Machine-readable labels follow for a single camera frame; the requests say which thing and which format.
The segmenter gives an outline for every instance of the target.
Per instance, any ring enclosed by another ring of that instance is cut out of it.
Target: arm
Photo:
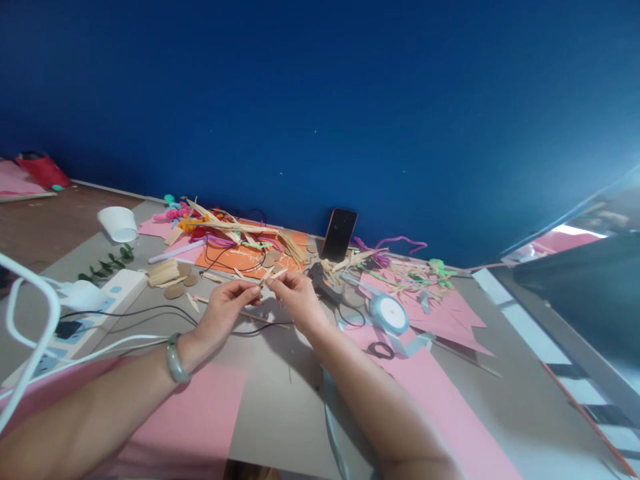
[[[260,303],[259,292],[245,281],[212,292],[198,326],[178,338],[184,370],[192,372],[225,342],[240,310]],[[82,478],[116,451],[176,387],[164,345],[104,374],[0,441],[0,479]]]
[[[311,281],[291,272],[280,279],[267,281],[269,288],[284,301],[296,328],[330,372],[378,454],[385,478],[464,478],[407,392],[328,322]]]

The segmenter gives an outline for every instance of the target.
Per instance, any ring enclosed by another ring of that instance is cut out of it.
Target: white charger cable
[[[20,400],[22,400],[22,396],[24,395],[25,390],[30,384],[40,381],[59,371],[66,370],[80,363],[99,357],[100,355],[107,353],[110,350],[114,350],[115,347],[117,347],[118,345],[128,342],[130,340],[136,340],[136,339],[156,340],[155,342],[152,342],[152,343],[146,343],[144,345],[136,345],[134,347],[134,348],[142,348],[142,347],[148,347],[151,345],[156,345],[169,338],[164,335],[132,335],[130,337],[119,340],[108,347],[100,349],[90,355],[82,357],[81,359],[77,359],[77,360],[61,359],[57,355],[47,351],[47,345],[49,344],[50,340],[53,338],[55,329],[58,326],[58,322],[60,319],[61,308],[60,308],[60,300],[58,298],[57,292],[52,288],[52,286],[50,286],[50,284],[48,284],[44,280],[44,278],[36,275],[31,270],[23,267],[18,262],[8,258],[6,255],[3,255],[2,253],[0,253],[0,265],[11,270],[12,272],[16,273],[21,277],[21,278],[18,278],[18,280],[16,280],[13,283],[11,287],[11,292],[9,294],[9,300],[7,302],[7,314],[5,317],[5,324],[7,326],[7,330],[14,339],[18,340],[18,342],[30,348],[33,348],[33,352],[29,357],[29,359],[27,360],[24,370],[22,370],[22,374],[20,374],[20,378],[18,378],[18,382],[15,384],[15,386],[12,389],[8,389],[2,392],[2,394],[0,395],[0,400],[11,395],[11,398],[9,399],[6,406],[2,410],[2,413],[0,413],[0,433],[2,433],[4,428],[9,423],[11,416],[14,414],[18,404],[20,403]],[[18,289],[20,288],[24,280],[30,282],[34,287],[38,288],[44,294],[45,298],[47,299],[47,304],[49,305],[49,314],[47,316],[47,324],[37,343],[24,337],[22,334],[20,334],[20,332],[15,327],[14,316],[15,316],[15,304],[17,300],[17,293],[18,293]],[[62,360],[68,363],[66,363],[65,365],[63,365],[62,367],[56,370],[51,370],[43,375],[40,375],[39,377],[32,378],[44,354],[47,354],[53,358],[56,358],[58,360]]]
[[[31,380],[31,377],[33,376],[33,373],[35,372],[35,369],[37,368],[38,363],[40,363],[40,359],[42,358],[42,355],[47,348],[47,344],[49,343],[49,340],[51,340],[55,329],[58,326],[58,320],[60,318],[60,300],[58,299],[58,294],[55,292],[52,286],[42,280],[42,278],[40,278],[31,270],[24,268],[18,262],[11,260],[2,253],[0,253],[0,265],[20,275],[22,278],[24,278],[24,280],[27,280],[34,287],[40,289],[40,291],[47,299],[47,303],[49,304],[49,315],[47,317],[47,324],[44,331],[42,332],[42,336],[40,336],[40,340],[38,340],[33,353],[29,357],[29,360],[27,360],[27,364],[25,365],[25,368],[20,375],[18,382],[13,388],[13,394],[9,399],[9,402],[2,410],[2,413],[0,413],[0,433],[2,433],[2,430],[4,430],[9,423],[9,420],[13,415],[16,407],[18,406],[18,403],[20,403],[22,395],[24,395],[29,381]]]

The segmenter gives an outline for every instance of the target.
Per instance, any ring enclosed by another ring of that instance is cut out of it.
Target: hand
[[[313,328],[329,324],[310,278],[288,271],[275,280],[268,279],[267,286],[285,303],[296,328],[304,336]]]
[[[261,296],[260,288],[255,283],[244,280],[214,288],[207,310],[193,330],[194,336],[213,352],[229,337],[240,310],[247,305],[261,305]]]

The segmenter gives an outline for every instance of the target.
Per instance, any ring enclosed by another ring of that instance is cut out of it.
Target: wooden floor
[[[106,207],[134,208],[143,200],[74,185],[55,197],[0,203],[0,251],[36,273],[56,262],[102,226]]]

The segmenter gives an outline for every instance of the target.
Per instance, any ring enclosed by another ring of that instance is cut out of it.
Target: blue wall
[[[635,0],[0,3],[0,153],[472,266],[638,164]]]

